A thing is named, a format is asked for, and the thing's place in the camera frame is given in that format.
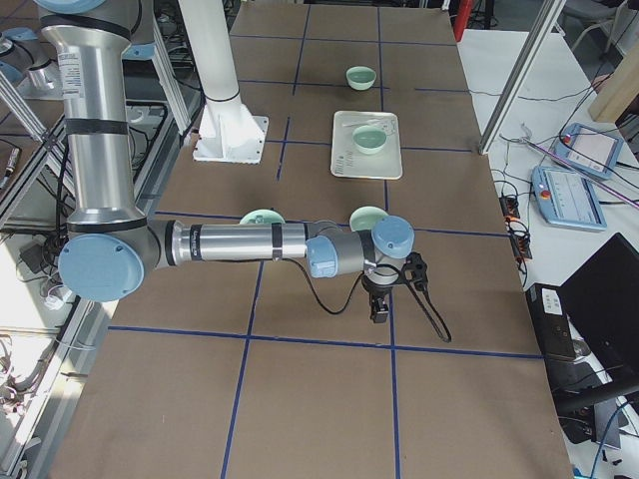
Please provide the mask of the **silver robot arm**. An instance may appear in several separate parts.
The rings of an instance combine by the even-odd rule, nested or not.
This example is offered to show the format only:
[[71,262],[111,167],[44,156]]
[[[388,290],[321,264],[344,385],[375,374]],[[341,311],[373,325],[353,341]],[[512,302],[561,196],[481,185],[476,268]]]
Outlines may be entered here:
[[236,225],[151,221],[134,198],[123,58],[153,35],[149,1],[42,1],[40,21],[61,72],[65,133],[76,207],[58,268],[64,284],[97,302],[134,292],[159,267],[186,261],[287,260],[306,279],[356,273],[370,317],[383,323],[392,289],[421,291],[424,264],[404,219],[383,215],[362,229],[289,224],[271,210]]

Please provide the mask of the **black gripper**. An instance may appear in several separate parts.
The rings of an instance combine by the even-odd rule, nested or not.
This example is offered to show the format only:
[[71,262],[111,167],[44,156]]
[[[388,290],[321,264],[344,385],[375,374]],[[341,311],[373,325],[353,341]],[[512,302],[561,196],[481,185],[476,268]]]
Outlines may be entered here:
[[380,264],[363,274],[361,283],[369,295],[370,320],[373,323],[387,321],[389,309],[384,299],[397,280],[398,268],[390,264]]

